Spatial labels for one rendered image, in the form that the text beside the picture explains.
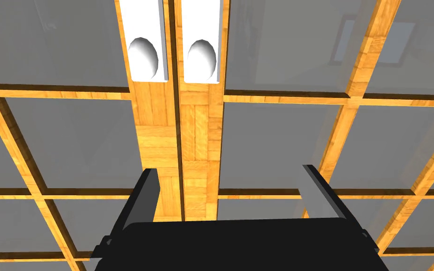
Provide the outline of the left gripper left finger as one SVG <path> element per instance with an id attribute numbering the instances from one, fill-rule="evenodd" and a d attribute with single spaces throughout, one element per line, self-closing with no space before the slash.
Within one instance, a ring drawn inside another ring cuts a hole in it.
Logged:
<path id="1" fill-rule="evenodd" d="M 119 214 L 110 236 L 117 236 L 132 223 L 152 222 L 160 191 L 157 169 L 145 169 Z"/>

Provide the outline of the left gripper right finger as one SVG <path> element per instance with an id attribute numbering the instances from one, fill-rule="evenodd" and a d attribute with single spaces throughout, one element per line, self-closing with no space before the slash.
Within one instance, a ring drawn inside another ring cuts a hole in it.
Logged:
<path id="1" fill-rule="evenodd" d="M 298 190 L 311 218 L 343 218 L 363 230 L 341 198 L 312 164 L 303 164 L 298 177 Z"/>

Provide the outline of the white door knob with plate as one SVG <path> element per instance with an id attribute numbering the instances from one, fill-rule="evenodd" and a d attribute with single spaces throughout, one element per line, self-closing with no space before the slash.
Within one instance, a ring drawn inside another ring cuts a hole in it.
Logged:
<path id="1" fill-rule="evenodd" d="M 167 82 L 163 0 L 119 0 L 131 79 Z"/>
<path id="2" fill-rule="evenodd" d="M 218 84 L 223 0 L 181 0 L 184 82 Z"/>

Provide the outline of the wooden glass-paned door leaf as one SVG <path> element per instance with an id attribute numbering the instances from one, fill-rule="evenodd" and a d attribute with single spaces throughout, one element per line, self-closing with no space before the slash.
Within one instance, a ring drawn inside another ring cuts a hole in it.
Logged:
<path id="1" fill-rule="evenodd" d="M 92 269 L 146 168 L 184 218 L 169 3 L 169 79 L 136 82 L 119 0 L 0 0 L 0 270 Z"/>
<path id="2" fill-rule="evenodd" d="M 188 221 L 306 218 L 314 164 L 391 270 L 434 271 L 434 0 L 223 0 L 220 82 L 184 82 Z"/>

